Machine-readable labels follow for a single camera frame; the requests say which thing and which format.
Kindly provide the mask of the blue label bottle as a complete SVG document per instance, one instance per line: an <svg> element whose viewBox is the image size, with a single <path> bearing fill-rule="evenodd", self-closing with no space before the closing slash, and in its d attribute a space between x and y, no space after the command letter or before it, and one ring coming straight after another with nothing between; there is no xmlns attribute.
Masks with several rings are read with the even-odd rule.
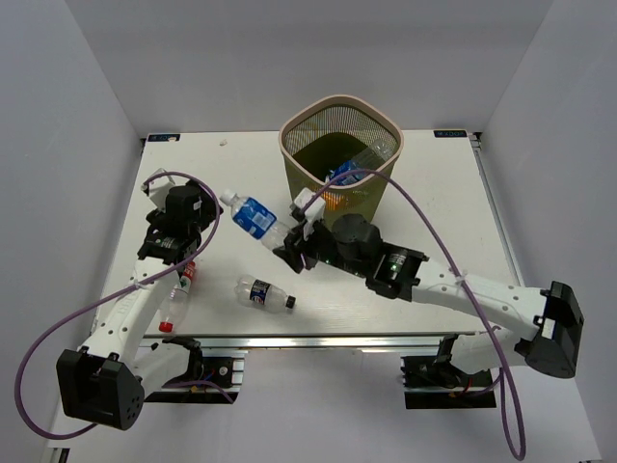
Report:
<svg viewBox="0 0 617 463"><path fill-rule="evenodd" d="M290 228L253 197L226 190L219 199L229 207L232 221L270 251L284 246Z"/></svg>
<svg viewBox="0 0 617 463"><path fill-rule="evenodd" d="M392 156L392 150L382 140L376 140L367 148L343 162L334 170L330 170L325 180L335 178L334 185L347 186L363 180L365 170L378 170Z"/></svg>

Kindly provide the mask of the orange juice bottle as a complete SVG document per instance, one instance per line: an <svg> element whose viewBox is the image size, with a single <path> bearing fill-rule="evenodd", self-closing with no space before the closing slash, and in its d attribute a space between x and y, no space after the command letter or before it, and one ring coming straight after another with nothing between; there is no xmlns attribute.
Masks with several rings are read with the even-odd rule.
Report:
<svg viewBox="0 0 617 463"><path fill-rule="evenodd" d="M329 212L341 212L348 208L349 197L345 192L341 191L325 191L321 194L324 200L326 210Z"/></svg>

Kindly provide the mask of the red label water bottle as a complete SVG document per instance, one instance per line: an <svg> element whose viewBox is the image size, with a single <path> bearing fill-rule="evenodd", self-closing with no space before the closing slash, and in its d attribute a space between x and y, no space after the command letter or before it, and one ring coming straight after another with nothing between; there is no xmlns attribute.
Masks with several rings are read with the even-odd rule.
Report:
<svg viewBox="0 0 617 463"><path fill-rule="evenodd" d="M169 298L159 309L159 332L164 334L174 333L188 314L189 292L194 280L195 271L196 264L193 261L189 262Z"/></svg>

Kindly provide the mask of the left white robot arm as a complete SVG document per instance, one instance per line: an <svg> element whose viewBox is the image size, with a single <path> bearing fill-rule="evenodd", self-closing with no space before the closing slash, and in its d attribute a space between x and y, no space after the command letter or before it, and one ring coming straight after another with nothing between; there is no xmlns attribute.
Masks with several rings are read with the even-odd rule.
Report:
<svg viewBox="0 0 617 463"><path fill-rule="evenodd" d="M165 338L138 350L150 322L198 254L201 234L222 209L194 180L171 187L147 217L149 227L125 295L77 350L56 364L66 416L120 430L130 428L144 402L170 382L192 385L203 374L201 345Z"/></svg>

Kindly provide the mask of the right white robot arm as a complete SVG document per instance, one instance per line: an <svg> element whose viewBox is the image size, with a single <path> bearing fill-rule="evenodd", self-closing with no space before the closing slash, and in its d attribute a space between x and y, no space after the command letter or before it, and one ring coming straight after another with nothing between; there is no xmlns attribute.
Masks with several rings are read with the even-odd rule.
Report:
<svg viewBox="0 0 617 463"><path fill-rule="evenodd" d="M565 283L513 286L457 273L422 252L388 243L360 214L343 215L331 227L304 220L273 253L296 273L322 262L363 278L381 297L478 317L484 331L446 336L427 368L446 384L503 362L561 379L576 374L584 317Z"/></svg>

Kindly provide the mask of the green mesh waste bin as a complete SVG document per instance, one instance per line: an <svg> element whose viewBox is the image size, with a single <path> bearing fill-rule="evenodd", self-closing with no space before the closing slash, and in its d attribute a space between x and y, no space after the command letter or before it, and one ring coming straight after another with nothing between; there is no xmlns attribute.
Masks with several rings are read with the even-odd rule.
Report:
<svg viewBox="0 0 617 463"><path fill-rule="evenodd" d="M378 171L359 174L351 184L341 180L322 198L331 226L346 213L373 219L403 146L399 127L364 100L351 95L324 97L291 118L279 132L279 145L290 194L313 192L345 168Z"/></svg>

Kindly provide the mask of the black cap cola bottle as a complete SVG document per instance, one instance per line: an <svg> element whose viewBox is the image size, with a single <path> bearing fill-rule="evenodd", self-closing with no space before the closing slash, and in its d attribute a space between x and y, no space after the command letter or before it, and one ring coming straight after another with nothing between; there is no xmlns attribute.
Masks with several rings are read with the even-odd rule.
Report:
<svg viewBox="0 0 617 463"><path fill-rule="evenodd" d="M234 294L241 305L267 313L288 313L293 311L296 305L294 296L278 286L250 275L238 279Z"/></svg>

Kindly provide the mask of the right blue table label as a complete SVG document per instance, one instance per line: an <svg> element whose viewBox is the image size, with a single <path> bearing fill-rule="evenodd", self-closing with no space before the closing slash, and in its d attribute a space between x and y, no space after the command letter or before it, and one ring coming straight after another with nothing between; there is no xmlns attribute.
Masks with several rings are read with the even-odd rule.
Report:
<svg viewBox="0 0 617 463"><path fill-rule="evenodd" d="M433 134L436 138L467 138L466 130L461 129L435 129Z"/></svg>

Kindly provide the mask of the aluminium table frame rail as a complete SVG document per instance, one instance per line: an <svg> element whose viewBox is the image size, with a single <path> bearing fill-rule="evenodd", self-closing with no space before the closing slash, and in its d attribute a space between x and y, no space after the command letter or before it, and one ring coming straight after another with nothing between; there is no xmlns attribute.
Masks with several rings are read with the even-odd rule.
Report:
<svg viewBox="0 0 617 463"><path fill-rule="evenodd" d="M445 333L376 335L281 335L281 336L196 336L203 348L266 349L356 349L361 351L436 350Z"/></svg>

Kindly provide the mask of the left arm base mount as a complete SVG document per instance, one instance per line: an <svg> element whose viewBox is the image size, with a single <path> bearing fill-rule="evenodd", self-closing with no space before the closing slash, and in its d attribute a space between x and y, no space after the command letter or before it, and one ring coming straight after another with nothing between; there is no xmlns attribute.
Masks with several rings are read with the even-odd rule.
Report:
<svg viewBox="0 0 617 463"><path fill-rule="evenodd" d="M146 398L150 403L232 404L239 396L246 350L204 349L195 373L168 380Z"/></svg>

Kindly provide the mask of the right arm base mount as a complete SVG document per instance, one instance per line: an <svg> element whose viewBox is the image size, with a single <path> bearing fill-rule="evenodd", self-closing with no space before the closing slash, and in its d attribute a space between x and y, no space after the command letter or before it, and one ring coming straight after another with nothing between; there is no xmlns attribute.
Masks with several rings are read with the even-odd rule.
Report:
<svg viewBox="0 0 617 463"><path fill-rule="evenodd" d="M496 408L498 383L489 370L474 375L446 365L434 357L401 358L401 374L407 410L466 410Z"/></svg>

